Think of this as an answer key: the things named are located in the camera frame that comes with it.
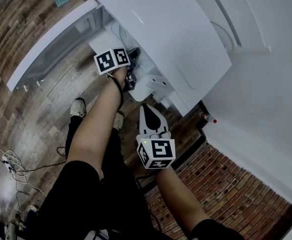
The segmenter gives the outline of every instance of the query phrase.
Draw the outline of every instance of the white wall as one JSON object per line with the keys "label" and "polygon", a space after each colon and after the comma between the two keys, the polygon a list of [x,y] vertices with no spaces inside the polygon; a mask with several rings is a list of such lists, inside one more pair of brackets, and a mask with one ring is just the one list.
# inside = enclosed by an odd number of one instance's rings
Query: white wall
{"label": "white wall", "polygon": [[292,203],[292,0],[247,0],[271,54],[232,54],[203,99],[208,141]]}

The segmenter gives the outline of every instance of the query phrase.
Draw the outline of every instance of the hand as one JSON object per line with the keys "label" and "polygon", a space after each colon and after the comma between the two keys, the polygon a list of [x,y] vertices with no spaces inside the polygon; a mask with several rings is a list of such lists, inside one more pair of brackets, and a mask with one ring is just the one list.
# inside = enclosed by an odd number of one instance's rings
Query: hand
{"label": "hand", "polygon": [[126,79],[126,76],[127,76],[127,67],[122,66],[122,67],[118,68],[112,74],[112,76],[117,79],[117,81],[119,82],[121,88],[124,88],[125,87],[125,79]]}

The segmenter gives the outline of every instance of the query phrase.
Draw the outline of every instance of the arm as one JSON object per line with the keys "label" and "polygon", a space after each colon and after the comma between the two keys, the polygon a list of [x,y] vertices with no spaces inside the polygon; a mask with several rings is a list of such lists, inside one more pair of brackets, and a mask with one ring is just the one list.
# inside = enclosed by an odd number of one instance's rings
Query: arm
{"label": "arm", "polygon": [[185,233],[189,234],[198,223],[210,219],[172,167],[162,169],[155,177],[165,204]]}
{"label": "arm", "polygon": [[[119,68],[113,74],[122,88],[125,86],[126,75],[126,67]],[[112,79],[109,79],[77,129],[71,142],[67,162],[86,162],[101,176],[104,153],[120,103],[121,95],[118,87]]]}

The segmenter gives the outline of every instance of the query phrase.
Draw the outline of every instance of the white appliance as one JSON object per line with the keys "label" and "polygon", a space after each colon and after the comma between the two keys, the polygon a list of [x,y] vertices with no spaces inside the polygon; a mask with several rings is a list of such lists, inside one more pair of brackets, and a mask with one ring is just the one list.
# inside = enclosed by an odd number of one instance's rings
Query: white appliance
{"label": "white appliance", "polygon": [[88,0],[29,51],[7,83],[10,90],[44,79],[79,44],[98,54],[141,48],[136,101],[149,95],[185,116],[231,67],[212,23],[196,0]]}

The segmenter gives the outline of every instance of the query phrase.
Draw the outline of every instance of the white cable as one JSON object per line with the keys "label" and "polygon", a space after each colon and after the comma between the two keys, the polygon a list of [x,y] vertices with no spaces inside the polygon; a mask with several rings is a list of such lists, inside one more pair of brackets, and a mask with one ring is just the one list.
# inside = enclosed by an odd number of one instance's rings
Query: white cable
{"label": "white cable", "polygon": [[34,189],[39,190],[44,196],[47,197],[47,194],[45,194],[40,188],[30,184],[27,182],[27,171],[24,169],[24,167],[22,166],[22,162],[21,160],[18,158],[18,156],[15,154],[15,152],[11,149],[7,150],[6,152],[4,150],[2,150],[0,148],[0,151],[2,152],[3,156],[6,157],[9,165],[11,166],[12,170],[14,171],[15,175],[17,177],[21,177],[21,179],[15,178],[12,174],[12,178],[24,185],[30,185],[32,186]]}

